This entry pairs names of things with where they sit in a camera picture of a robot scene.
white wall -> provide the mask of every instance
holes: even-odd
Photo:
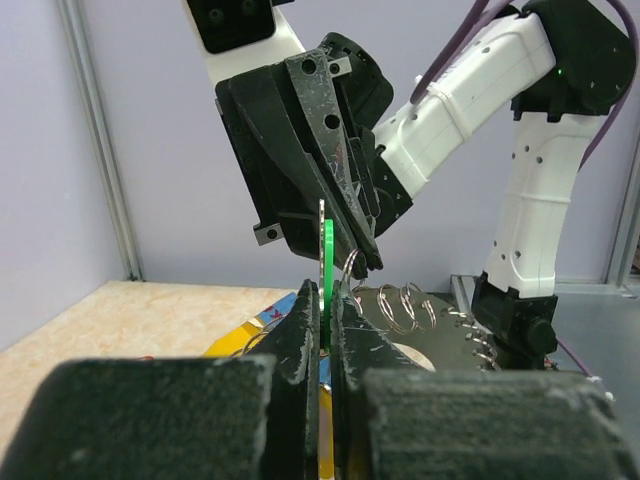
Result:
[[[56,3],[0,2],[0,350],[123,277]]]
[[[256,245],[257,216],[180,2],[81,1],[147,278],[294,286],[315,277],[316,264],[294,257],[283,241]],[[640,13],[638,0],[628,3]],[[364,46],[395,86],[397,109],[470,5],[297,0],[282,10],[307,48],[332,30]],[[605,274],[639,106],[635,90],[580,175],[559,254],[562,278],[596,281]],[[386,267],[372,283],[413,280],[446,289],[451,273],[482,270],[510,173],[513,131],[505,108],[452,156],[380,239]]]

green strip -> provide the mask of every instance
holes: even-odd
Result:
[[[331,344],[331,297],[333,296],[333,220],[324,224],[324,333],[325,350]]]

purple cable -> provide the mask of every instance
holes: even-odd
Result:
[[[484,27],[489,25],[498,14],[508,5],[510,5],[513,0],[501,0],[498,2],[491,10],[485,12],[484,7],[489,3],[484,0],[476,0],[476,3],[471,8],[471,11],[467,14],[463,24],[456,31],[455,35],[451,38],[445,50],[443,50],[435,62],[429,67],[427,73],[425,73],[424,77],[420,80],[418,85],[413,91],[411,95],[411,103],[413,105],[417,105],[420,101],[426,96],[427,90],[429,89],[429,84],[435,79],[438,78],[442,73],[451,66],[454,60],[460,55],[462,50],[469,44],[471,39],[473,39]],[[622,4],[621,0],[607,0],[609,5],[613,7],[613,9],[620,15],[622,21],[624,23],[625,28],[627,29],[627,34],[629,35],[629,39],[633,43],[633,47],[638,55],[638,51],[640,51],[639,39],[638,39],[638,30],[636,28],[635,22],[631,17],[631,14],[626,9],[626,7]],[[482,5],[482,10],[478,12],[477,10]],[[620,111],[624,107],[624,104],[627,102],[627,98],[629,98],[629,94],[631,93],[631,89],[629,88],[620,101],[613,107],[611,114],[605,120],[604,124],[598,131],[597,135],[593,138],[587,149],[585,150],[584,156],[582,157],[582,161],[580,163],[580,168],[587,163],[587,160],[591,157],[595,149],[600,145],[602,139],[609,132],[611,125],[618,118]]]
[[[567,355],[569,355],[569,357],[571,358],[571,360],[573,360],[573,363],[575,363],[578,368],[582,371],[582,373],[584,373],[587,377],[593,377],[593,374],[591,373],[591,370],[589,370],[589,368],[585,365],[585,363],[580,360],[580,357],[578,357],[578,355],[569,348],[569,346],[564,343],[564,341],[562,341],[560,338],[557,339],[558,340],[558,345],[560,345],[560,348],[562,348],[565,353]]]

